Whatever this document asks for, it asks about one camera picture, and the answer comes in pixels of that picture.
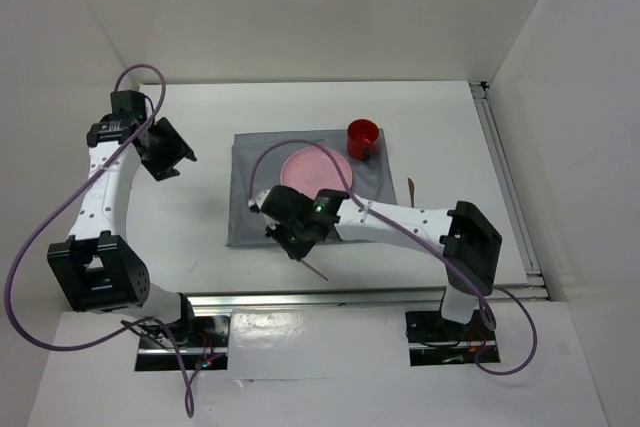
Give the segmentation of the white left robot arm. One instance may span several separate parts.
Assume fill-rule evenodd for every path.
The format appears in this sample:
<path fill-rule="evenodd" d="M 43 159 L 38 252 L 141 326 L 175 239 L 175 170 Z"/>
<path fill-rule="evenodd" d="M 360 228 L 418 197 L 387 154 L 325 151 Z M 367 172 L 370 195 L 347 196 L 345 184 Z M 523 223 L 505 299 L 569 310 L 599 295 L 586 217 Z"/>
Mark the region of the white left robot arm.
<path fill-rule="evenodd" d="M 100 177 L 83 196 L 65 241 L 49 246 L 47 261 L 76 312 L 120 312 L 162 321 L 163 336 L 176 346 L 196 337 L 197 321 L 186 296 L 151 282 L 144 261 L 127 242 L 126 225 L 133 180 L 145 168 L 156 181 L 178 176 L 177 164 L 196 159 L 171 123 L 148 119 L 146 95 L 114 91 L 111 111 L 87 134 L 91 173 Z"/>

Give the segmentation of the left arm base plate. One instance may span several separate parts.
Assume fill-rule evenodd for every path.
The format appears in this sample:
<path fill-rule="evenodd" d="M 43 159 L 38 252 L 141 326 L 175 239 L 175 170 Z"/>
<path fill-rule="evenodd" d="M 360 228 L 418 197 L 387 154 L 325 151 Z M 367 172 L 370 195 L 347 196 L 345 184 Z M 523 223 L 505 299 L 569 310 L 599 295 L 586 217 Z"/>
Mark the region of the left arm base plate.
<path fill-rule="evenodd" d="M 226 370 L 231 316 L 217 314 L 198 316 L 192 321 L 192 331 L 175 335 L 178 350 L 188 372 Z M 137 328 L 139 343 L 134 370 L 136 372 L 179 371 L 175 350 L 157 324 Z"/>

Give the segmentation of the aluminium front table rail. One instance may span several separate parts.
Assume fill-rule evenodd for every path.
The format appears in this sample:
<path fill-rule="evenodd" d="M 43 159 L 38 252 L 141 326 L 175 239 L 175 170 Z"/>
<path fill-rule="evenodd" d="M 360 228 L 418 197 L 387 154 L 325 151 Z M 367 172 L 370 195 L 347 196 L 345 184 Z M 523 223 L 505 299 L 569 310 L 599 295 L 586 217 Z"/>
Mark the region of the aluminium front table rail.
<path fill-rule="evenodd" d="M 527 285 L 507 287 L 512 294 L 524 301 L 548 300 L 549 294 L 542 277 L 534 276 L 529 279 Z M 132 310 L 140 315 L 142 309 L 147 309 L 149 315 L 167 315 L 164 312 L 172 308 L 171 296 L 160 294 L 157 301 L 147 300 L 143 307 L 126 306 L 115 307 L 115 311 L 123 313 Z M 444 288 L 390 288 L 369 290 L 345 290 L 345 291 L 308 291 L 302 293 L 291 292 L 248 292 L 223 294 L 185 294 L 194 312 L 204 315 L 206 312 L 231 310 L 236 308 L 261 309 L 261 308 L 311 308 L 311 307 L 354 307 L 354 306 L 382 306 L 382 305 L 409 305 L 409 304 L 433 304 L 438 307 L 444 295 Z"/>

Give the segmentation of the pink plate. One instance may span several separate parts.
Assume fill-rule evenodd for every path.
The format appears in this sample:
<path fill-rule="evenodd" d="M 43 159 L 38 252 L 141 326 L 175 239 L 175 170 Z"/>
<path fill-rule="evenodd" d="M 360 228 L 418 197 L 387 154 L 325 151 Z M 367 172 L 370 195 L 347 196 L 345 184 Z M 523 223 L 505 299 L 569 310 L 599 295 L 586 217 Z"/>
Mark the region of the pink plate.
<path fill-rule="evenodd" d="M 314 199 L 322 189 L 342 190 L 344 185 L 331 159 L 317 147 L 291 154 L 280 172 L 280 184 Z"/>

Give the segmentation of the aluminium right side rail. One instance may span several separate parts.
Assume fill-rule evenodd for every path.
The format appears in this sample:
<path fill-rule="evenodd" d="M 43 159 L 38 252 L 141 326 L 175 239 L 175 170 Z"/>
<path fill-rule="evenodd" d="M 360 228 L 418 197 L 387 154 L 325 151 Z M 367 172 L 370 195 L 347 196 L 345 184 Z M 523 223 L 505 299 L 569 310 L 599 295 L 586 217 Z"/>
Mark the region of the aluminium right side rail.
<path fill-rule="evenodd" d="M 470 82 L 469 88 L 494 164 L 518 252 L 524 264 L 528 289 L 542 289 L 546 291 L 546 282 L 540 270 L 537 254 L 519 202 L 511 169 L 508 165 L 504 145 L 489 102 L 489 84 L 487 82 Z"/>

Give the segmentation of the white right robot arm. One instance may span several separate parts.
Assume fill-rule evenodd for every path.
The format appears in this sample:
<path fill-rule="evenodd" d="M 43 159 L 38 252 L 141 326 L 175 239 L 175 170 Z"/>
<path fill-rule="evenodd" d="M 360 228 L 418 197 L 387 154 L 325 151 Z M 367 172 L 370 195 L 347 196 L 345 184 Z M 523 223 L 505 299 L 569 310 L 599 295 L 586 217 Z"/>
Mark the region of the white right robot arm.
<path fill-rule="evenodd" d="M 328 240 L 369 242 L 426 252 L 445 266 L 448 285 L 436 326 L 448 339 L 460 338 L 475 313 L 496 329 L 487 297 L 492 293 L 502 236 L 470 202 L 453 209 L 420 209 L 364 199 L 350 192 L 322 189 L 311 199 L 276 185 L 248 201 L 266 222 L 266 236 L 288 257 L 302 262 Z"/>

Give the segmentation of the red enamel mug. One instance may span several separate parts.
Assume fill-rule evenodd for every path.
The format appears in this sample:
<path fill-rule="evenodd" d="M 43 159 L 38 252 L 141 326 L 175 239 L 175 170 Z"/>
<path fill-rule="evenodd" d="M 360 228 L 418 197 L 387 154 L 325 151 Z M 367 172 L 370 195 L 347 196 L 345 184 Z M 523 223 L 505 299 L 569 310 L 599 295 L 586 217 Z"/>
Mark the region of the red enamel mug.
<path fill-rule="evenodd" d="M 368 119 L 356 119 L 347 127 L 347 152 L 355 160 L 367 162 L 377 150 L 380 129 Z"/>

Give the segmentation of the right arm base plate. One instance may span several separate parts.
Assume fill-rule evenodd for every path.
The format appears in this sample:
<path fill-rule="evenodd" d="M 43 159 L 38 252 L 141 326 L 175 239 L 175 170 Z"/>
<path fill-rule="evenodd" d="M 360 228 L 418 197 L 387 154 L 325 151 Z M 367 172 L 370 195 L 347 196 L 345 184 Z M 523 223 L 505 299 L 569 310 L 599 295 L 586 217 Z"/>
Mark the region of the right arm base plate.
<path fill-rule="evenodd" d="M 475 311 L 468 324 L 443 319 L 437 310 L 407 311 L 405 335 L 412 367 L 500 363 L 496 335 Z"/>

